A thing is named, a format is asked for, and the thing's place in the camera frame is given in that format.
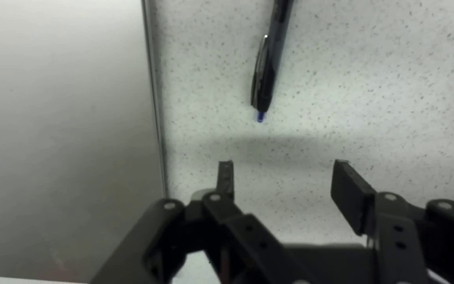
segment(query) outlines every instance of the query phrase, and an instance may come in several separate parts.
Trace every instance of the speckled white wall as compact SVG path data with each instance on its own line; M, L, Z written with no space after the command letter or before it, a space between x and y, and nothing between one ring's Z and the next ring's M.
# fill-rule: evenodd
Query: speckled white wall
M233 159L237 205L283 241L345 241L335 157L422 205L454 199L454 1L296 0L272 107L248 107L271 0L155 1L171 195Z

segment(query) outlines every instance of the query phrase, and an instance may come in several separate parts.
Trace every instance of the gray wall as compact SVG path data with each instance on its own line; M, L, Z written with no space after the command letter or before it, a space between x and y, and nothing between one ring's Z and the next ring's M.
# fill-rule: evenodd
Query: gray wall
M0 274L85 281L163 194L140 1L0 0Z

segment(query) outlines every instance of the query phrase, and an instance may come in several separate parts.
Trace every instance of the screw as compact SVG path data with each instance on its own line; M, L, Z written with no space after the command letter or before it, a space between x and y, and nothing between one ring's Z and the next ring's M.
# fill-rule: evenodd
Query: screw
M441 210L452 210L452 205L449 202L438 202L436 206Z
M163 208L165 208L165 210L173 210L173 208L176 208L176 203L174 203L174 202L165 202L165 203L163 203Z
M222 197L220 197L220 194L211 194L209 199L211 200L220 200Z
M386 200L397 200L397 195L395 194L384 194L382 195Z

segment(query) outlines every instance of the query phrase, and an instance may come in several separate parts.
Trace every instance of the pen tip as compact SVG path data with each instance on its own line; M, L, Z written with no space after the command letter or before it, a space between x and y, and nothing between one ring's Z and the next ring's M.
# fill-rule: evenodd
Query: pen tip
M261 121L263 121L263 116L264 116L264 112L258 112L256 121L261 123Z

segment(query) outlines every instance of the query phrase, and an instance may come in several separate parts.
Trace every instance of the pen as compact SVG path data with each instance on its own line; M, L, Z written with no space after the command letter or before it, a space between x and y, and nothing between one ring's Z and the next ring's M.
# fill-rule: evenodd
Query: pen
M272 86L283 49L293 0L274 0L269 31L263 34L255 71L252 77L250 104L258 110L256 120L263 121L272 99Z

